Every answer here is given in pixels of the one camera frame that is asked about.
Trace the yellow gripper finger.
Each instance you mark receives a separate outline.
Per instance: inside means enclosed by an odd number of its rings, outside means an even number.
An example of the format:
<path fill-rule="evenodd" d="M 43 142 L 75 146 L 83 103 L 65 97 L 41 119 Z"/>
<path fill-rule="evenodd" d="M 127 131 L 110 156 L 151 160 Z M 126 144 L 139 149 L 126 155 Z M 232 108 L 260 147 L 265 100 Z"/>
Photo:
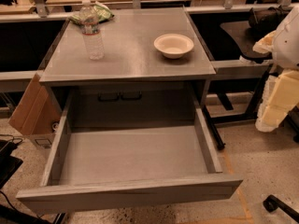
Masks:
<path fill-rule="evenodd" d="M 299 72 L 284 70 L 270 76 L 263 89 L 255 127 L 260 132 L 272 132 L 299 105 Z"/>
<path fill-rule="evenodd" d="M 275 35 L 275 31 L 270 32 L 263 38 L 261 38 L 258 42 L 256 42 L 252 48 L 253 51 L 256 51 L 261 54 L 265 54 L 267 52 L 273 51 L 273 39 Z"/>

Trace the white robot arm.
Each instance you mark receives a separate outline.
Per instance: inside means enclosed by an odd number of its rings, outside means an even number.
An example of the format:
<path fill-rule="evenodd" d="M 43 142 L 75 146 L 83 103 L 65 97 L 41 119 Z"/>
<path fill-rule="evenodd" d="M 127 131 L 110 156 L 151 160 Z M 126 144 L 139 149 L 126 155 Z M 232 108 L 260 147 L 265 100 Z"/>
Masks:
<path fill-rule="evenodd" d="M 282 73 L 265 82 L 256 128 L 272 132 L 299 104 L 299 6 L 295 6 L 278 28 L 253 46 L 259 53 L 269 51 L 275 67 Z"/>

